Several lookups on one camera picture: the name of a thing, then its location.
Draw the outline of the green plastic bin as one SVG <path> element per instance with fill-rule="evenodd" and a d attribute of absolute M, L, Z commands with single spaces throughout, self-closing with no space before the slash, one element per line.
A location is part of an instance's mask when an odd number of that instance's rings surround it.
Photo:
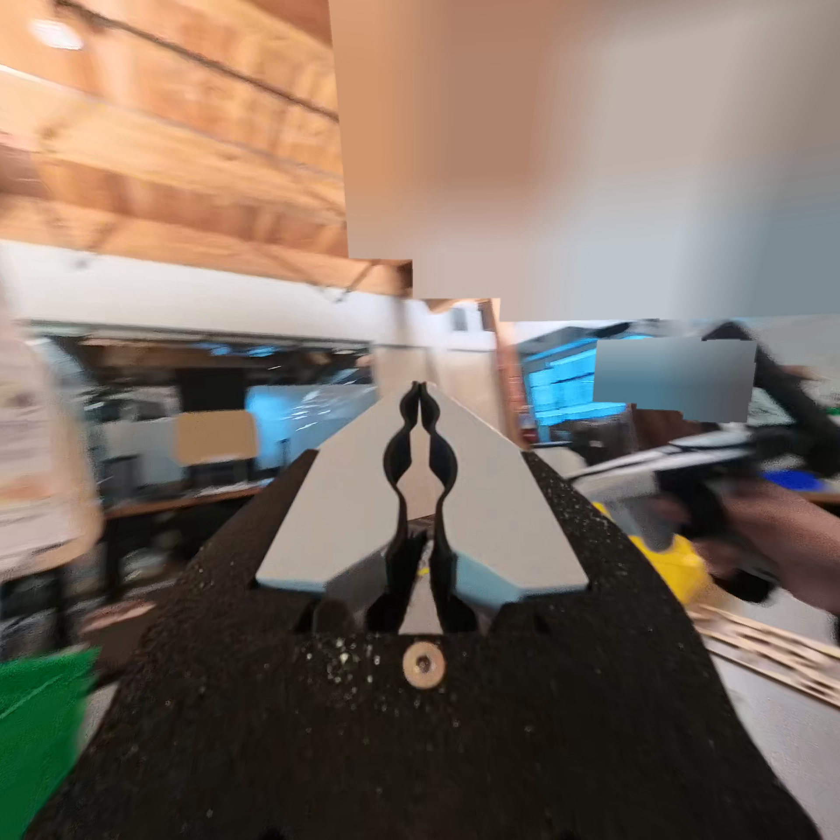
<path fill-rule="evenodd" d="M 1 665 L 1 838 L 19 839 L 77 761 L 96 647 Z"/>

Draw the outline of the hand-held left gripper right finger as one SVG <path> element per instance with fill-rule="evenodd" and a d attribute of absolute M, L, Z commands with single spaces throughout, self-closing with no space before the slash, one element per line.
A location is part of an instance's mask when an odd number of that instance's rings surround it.
<path fill-rule="evenodd" d="M 469 409 L 420 384 L 434 513 L 430 587 L 445 634 L 474 633 L 508 604 L 585 591 L 589 576 L 524 451 Z"/>

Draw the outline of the large paned window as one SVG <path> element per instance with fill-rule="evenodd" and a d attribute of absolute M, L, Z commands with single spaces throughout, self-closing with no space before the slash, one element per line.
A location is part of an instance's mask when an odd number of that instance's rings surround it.
<path fill-rule="evenodd" d="M 592 421 L 623 413 L 624 402 L 594 398 L 597 339 L 585 338 L 524 356 L 526 395 L 538 428 Z"/>

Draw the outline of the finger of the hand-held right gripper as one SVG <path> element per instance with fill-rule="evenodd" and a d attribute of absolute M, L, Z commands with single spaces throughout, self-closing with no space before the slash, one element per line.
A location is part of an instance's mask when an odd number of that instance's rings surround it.
<path fill-rule="evenodd" d="M 624 503 L 659 494 L 659 459 L 615 459 L 566 477 L 575 490 L 591 502 Z"/>
<path fill-rule="evenodd" d="M 630 466 L 652 460 L 676 456 L 712 457 L 726 460 L 750 455 L 753 451 L 753 435 L 746 429 L 722 430 L 678 438 L 664 446 L 650 448 L 611 460 L 612 466 Z"/>

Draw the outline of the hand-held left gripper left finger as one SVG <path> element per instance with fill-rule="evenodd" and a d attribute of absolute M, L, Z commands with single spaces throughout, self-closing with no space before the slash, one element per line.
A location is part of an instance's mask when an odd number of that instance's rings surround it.
<path fill-rule="evenodd" d="M 320 445 L 257 570 L 258 585 L 336 602 L 368 632 L 400 630 L 427 543 L 398 487 L 413 463 L 423 394 L 414 382 Z"/>

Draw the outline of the brown cardboard box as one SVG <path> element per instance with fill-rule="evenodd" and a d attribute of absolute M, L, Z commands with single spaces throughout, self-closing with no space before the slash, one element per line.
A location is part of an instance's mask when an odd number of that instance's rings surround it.
<path fill-rule="evenodd" d="M 259 454 L 256 421 L 246 410 L 180 413 L 173 428 L 174 459 L 182 467 L 247 461 Z"/>

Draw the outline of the white labelled object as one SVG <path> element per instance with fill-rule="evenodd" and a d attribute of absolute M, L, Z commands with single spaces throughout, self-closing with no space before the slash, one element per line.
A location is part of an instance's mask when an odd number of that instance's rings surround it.
<path fill-rule="evenodd" d="M 79 406 L 34 338 L 1 323 L 1 582 L 52 571 L 98 541 L 103 514 Z"/>

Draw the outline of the person's right hand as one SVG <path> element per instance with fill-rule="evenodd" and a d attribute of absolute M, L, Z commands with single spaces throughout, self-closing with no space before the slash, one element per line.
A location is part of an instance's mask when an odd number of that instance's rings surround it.
<path fill-rule="evenodd" d="M 838 518 L 762 479 L 732 482 L 722 506 L 731 529 L 772 562 L 782 589 L 839 615 Z"/>

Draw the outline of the perforated wooden sheet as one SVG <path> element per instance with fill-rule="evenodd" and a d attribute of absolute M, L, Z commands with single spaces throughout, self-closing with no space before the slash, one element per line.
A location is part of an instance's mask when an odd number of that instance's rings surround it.
<path fill-rule="evenodd" d="M 687 614 L 710 654 L 839 708 L 837 647 L 714 606 Z"/>

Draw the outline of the wooden desk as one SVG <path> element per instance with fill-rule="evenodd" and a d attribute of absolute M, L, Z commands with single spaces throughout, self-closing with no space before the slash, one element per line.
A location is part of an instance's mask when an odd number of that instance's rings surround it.
<path fill-rule="evenodd" d="M 126 501 L 105 510 L 106 522 L 126 518 L 152 516 L 169 511 L 197 508 L 227 501 L 240 501 L 258 495 L 271 483 L 272 479 L 246 482 L 240 485 L 211 488 L 187 493 L 179 497 L 155 498 L 152 500 Z"/>

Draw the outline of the yellow plastic bin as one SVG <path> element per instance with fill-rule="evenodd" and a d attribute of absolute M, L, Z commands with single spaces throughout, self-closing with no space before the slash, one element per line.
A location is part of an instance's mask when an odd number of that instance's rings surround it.
<path fill-rule="evenodd" d="M 655 552 L 634 535 L 625 534 L 656 569 L 683 606 L 699 603 L 711 591 L 712 580 L 702 558 L 682 537 L 674 537 L 669 549 Z"/>

